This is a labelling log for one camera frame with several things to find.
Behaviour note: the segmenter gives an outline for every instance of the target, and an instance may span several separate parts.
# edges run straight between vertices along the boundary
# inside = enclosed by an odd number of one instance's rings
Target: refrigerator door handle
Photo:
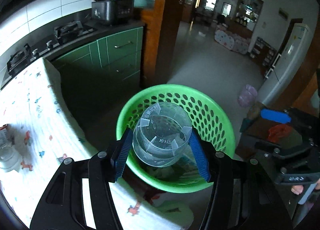
[[[273,71],[273,69],[270,68],[269,71],[264,75],[264,77],[265,77],[266,79],[268,79],[268,78],[269,78],[269,74],[270,74],[272,71]]]
[[[281,56],[281,54],[278,54],[277,57],[276,57],[276,59],[275,59],[275,61],[273,61],[273,64],[272,64],[272,67],[273,67],[273,68],[276,67],[275,65],[276,65],[276,63],[277,63],[277,61],[278,61],[278,59],[279,59],[280,56]]]

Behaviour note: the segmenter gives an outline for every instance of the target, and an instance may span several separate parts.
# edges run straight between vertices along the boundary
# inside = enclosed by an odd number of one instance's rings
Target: pink plastic bag
[[[249,107],[254,103],[257,96],[257,90],[253,86],[246,84],[238,97],[238,104],[241,107]]]

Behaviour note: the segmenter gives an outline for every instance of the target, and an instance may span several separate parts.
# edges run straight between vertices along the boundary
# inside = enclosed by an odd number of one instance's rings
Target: green plastic basket
[[[121,138],[126,127],[135,128],[143,111],[150,104],[162,101],[180,105],[188,112],[192,125],[203,140],[211,142],[216,150],[233,157],[235,136],[232,125],[222,108],[204,93],[178,84],[161,84],[134,95],[122,108],[119,115],[116,127],[117,140]],[[196,178],[178,178],[170,182],[156,179],[140,167],[138,159],[131,149],[127,159],[129,168],[144,182],[163,191],[191,193],[212,185],[199,175]]]

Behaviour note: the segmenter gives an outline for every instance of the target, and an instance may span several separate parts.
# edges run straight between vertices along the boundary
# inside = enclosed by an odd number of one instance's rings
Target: white refrigerator
[[[265,75],[266,80],[258,91],[257,101],[269,106],[289,85],[302,64],[309,48],[310,28],[296,23],[282,54],[278,54]]]

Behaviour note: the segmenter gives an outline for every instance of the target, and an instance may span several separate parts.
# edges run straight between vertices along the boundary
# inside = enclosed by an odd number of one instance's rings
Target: gas stove
[[[45,57],[49,51],[93,31],[96,31],[96,29],[83,25],[80,21],[73,21],[63,26],[55,27],[52,35],[45,37],[32,47],[29,44],[25,44],[23,49],[11,55],[7,63],[8,75],[5,76],[7,76],[7,79],[10,76],[14,78],[33,61],[40,57]]]

